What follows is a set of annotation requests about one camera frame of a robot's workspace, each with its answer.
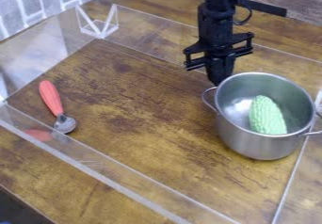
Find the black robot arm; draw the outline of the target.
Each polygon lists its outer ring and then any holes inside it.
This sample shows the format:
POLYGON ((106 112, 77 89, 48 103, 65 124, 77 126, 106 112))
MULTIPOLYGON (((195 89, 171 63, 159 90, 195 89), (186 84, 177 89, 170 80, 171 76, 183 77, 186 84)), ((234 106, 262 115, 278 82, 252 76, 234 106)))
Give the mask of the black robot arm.
POLYGON ((252 15, 234 21, 236 6, 244 0, 205 0, 198 7, 198 41, 183 49, 189 71, 206 69, 209 81, 218 86, 233 74, 236 59, 253 53, 254 34, 233 33, 233 26, 245 24, 252 15))

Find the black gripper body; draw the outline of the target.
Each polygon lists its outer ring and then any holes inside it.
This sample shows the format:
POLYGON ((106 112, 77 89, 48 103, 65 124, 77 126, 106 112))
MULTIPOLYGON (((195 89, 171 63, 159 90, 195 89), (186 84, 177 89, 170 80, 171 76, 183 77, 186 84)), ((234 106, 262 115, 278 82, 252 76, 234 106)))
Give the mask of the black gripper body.
POLYGON ((183 49, 185 67, 189 71, 210 66, 220 60, 230 60, 252 53, 254 34, 233 33, 234 13, 234 10, 198 10, 199 39, 183 49))

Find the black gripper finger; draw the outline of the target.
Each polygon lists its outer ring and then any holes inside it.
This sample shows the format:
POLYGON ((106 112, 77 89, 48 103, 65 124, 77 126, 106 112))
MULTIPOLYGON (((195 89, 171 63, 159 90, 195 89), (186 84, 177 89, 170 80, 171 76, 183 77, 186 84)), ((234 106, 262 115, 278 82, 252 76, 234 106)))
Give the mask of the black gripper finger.
POLYGON ((206 73, 209 81, 218 86, 224 77, 224 61, 220 58, 211 58, 206 62, 206 73))
POLYGON ((222 79, 226 80, 229 76, 233 74, 236 64, 236 55, 229 55, 224 59, 224 73, 222 79))

